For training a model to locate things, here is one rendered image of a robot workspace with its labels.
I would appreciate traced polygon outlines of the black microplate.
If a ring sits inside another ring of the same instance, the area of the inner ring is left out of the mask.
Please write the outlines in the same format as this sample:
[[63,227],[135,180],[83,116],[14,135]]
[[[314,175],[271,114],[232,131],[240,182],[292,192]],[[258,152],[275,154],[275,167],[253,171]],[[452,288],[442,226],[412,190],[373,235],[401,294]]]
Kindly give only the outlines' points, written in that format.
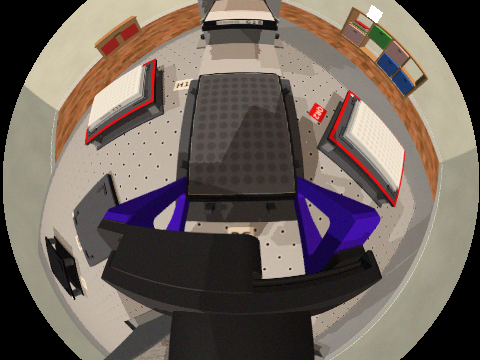
[[280,76],[199,75],[188,148],[188,201],[274,201],[295,196],[295,157]]

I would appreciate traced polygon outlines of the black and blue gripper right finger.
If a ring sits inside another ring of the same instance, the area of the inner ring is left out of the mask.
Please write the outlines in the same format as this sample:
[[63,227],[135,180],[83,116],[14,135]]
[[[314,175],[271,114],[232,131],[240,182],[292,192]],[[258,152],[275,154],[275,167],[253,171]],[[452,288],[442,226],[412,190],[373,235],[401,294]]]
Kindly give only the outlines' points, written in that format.
[[[298,196],[295,196],[294,206],[305,274],[310,274],[320,272],[335,253],[363,245],[379,224],[380,216],[375,208],[299,176],[296,178]],[[330,220],[323,239],[311,217],[305,198]]]

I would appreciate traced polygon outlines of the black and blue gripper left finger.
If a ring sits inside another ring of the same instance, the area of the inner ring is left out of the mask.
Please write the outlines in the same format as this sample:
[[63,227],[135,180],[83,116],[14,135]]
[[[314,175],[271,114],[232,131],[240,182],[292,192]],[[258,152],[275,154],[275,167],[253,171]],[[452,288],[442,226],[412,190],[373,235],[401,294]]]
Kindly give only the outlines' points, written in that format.
[[178,198],[166,230],[184,232],[189,209],[189,201],[186,198],[186,179],[187,176],[112,207],[103,218],[125,222],[128,225],[154,228],[154,219]]

